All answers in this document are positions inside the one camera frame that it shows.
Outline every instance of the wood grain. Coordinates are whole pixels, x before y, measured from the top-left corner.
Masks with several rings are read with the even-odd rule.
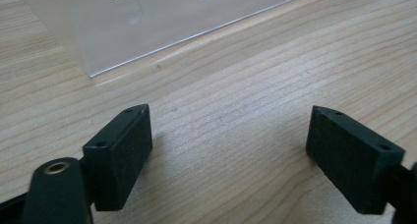
[[[0,0],[0,201],[149,103],[154,150],[96,223],[389,223],[361,216],[304,150],[312,105],[417,160],[417,0],[297,0],[88,78],[22,0]]]

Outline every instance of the transparent plastic panel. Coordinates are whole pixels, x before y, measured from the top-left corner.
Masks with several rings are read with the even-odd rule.
[[[25,0],[93,77],[290,0]]]

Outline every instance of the black 3d-printed part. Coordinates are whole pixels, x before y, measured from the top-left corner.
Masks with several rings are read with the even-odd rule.
[[[123,208],[151,150],[148,105],[124,110],[83,146],[89,195],[97,211]]]
[[[34,171],[22,223],[92,223],[82,168],[77,159],[55,159]]]
[[[387,201],[396,209],[392,223],[417,223],[417,163],[411,171],[398,166],[388,178]]]
[[[382,214],[404,149],[338,111],[313,107],[307,153],[357,212]]]
[[[22,194],[0,203],[0,223],[20,223],[27,194]]]

